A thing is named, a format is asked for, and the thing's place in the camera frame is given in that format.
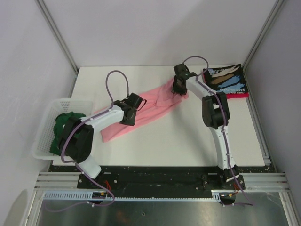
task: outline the laundry basket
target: laundry basket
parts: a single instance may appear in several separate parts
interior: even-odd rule
[[[92,114],[93,101],[78,100],[73,98],[62,98],[52,101],[46,111],[44,112],[42,121],[37,131],[36,138],[32,145],[32,155],[36,159],[44,160],[56,160],[61,157],[50,153],[50,146],[55,138],[53,133],[53,127],[55,125],[55,119],[62,113],[83,113],[86,116]]]

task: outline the green fabric in basket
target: green fabric in basket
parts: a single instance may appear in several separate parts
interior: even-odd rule
[[[68,121],[68,119],[70,117],[77,117],[77,118],[81,118],[81,117],[85,117],[85,114],[82,113],[74,113],[74,112],[69,112],[69,113],[63,113],[60,114],[59,116],[57,116],[57,118],[55,119],[55,126],[53,127],[53,133],[55,134],[55,138],[51,143],[51,147],[50,147],[50,153],[52,154],[57,154],[57,155],[61,155],[61,151],[58,148],[58,142],[60,139],[60,136],[63,132],[63,125],[66,124],[66,122]]]

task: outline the gray wall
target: gray wall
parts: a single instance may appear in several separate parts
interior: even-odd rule
[[[15,226],[47,163],[30,153],[36,129],[73,74],[34,0],[1,1],[0,21],[0,225]]]
[[[288,0],[247,69],[270,154],[301,212],[301,1]]]

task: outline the pink towel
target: pink towel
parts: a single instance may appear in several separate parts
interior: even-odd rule
[[[173,81],[174,79],[172,78],[165,85],[142,93],[140,96],[143,99],[146,99],[147,102],[145,106],[137,112],[135,125],[127,126],[120,123],[114,123],[108,126],[100,131],[103,137],[103,142],[109,142],[116,137],[161,118],[171,112],[183,99],[187,99],[188,94],[181,96],[179,94],[172,93]]]

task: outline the blue brush stroke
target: blue brush stroke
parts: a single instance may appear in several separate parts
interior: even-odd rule
[[[241,91],[241,88],[243,88],[244,86],[245,86],[244,84],[237,83],[234,86],[223,88],[220,91],[223,91],[224,93],[235,93]]]
[[[235,83],[238,83],[240,80],[239,76],[234,76],[230,79],[228,79],[227,81],[225,81],[224,83],[222,83],[221,85],[218,86],[218,88],[224,88],[226,86],[230,86],[230,85],[233,85]]]

